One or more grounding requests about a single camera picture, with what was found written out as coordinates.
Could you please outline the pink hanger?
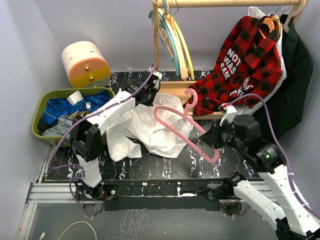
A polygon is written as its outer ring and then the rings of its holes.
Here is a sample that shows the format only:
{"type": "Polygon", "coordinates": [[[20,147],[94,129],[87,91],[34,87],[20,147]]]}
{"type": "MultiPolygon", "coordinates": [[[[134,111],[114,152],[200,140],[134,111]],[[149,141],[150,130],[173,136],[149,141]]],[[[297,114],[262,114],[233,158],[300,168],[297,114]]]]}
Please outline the pink hanger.
{"type": "Polygon", "coordinates": [[[176,150],[181,152],[187,145],[194,151],[200,154],[203,159],[211,164],[217,162],[220,158],[220,152],[217,149],[210,148],[213,151],[210,155],[200,149],[196,144],[189,140],[190,133],[193,127],[199,128],[192,117],[188,116],[189,109],[192,109],[198,102],[198,95],[194,89],[188,88],[185,92],[191,94],[191,103],[186,104],[184,107],[177,100],[174,101],[176,106],[165,100],[168,94],[160,94],[159,100],[156,100],[157,105],[153,108],[153,115],[157,123],[162,125],[164,133],[161,134],[165,140],[176,147],[176,150]]]}

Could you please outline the white shirt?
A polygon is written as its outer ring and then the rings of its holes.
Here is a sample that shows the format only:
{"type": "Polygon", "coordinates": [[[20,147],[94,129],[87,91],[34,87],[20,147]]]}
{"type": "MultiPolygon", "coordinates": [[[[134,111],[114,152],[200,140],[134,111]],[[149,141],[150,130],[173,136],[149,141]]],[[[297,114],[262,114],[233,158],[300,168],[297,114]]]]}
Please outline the white shirt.
{"type": "Polygon", "coordinates": [[[114,162],[142,157],[141,145],[131,139],[139,140],[151,154],[173,159],[179,156],[187,143],[155,119],[157,106],[184,111],[178,97],[157,93],[153,106],[139,104],[124,113],[106,129],[107,148],[114,162]]]}

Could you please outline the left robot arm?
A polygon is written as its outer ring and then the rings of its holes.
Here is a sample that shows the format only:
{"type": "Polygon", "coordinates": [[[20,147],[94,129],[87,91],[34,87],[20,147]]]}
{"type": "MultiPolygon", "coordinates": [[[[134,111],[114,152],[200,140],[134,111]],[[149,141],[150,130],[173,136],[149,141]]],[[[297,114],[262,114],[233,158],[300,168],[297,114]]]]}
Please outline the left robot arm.
{"type": "Polygon", "coordinates": [[[103,151],[103,135],[106,129],[126,112],[139,104],[151,106],[160,89],[163,74],[159,71],[144,71],[139,79],[129,82],[98,110],[73,120],[70,131],[70,146],[84,176],[75,182],[76,189],[87,198],[98,200],[103,195],[99,156],[103,151]]]}

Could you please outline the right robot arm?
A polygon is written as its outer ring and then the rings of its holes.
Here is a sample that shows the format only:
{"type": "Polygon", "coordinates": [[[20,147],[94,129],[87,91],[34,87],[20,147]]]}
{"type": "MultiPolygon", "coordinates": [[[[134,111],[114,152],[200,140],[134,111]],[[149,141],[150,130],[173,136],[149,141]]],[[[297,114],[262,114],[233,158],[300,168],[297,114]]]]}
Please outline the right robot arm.
{"type": "Polygon", "coordinates": [[[284,154],[275,144],[262,138],[260,125],[251,115],[237,115],[232,123],[214,121],[200,139],[212,148],[231,147],[240,151],[245,160],[265,181],[276,202],[256,190],[239,172],[223,179],[223,194],[247,202],[274,229],[279,240],[317,240],[320,220],[307,203],[298,200],[300,191],[290,184],[290,173],[284,154]]]}

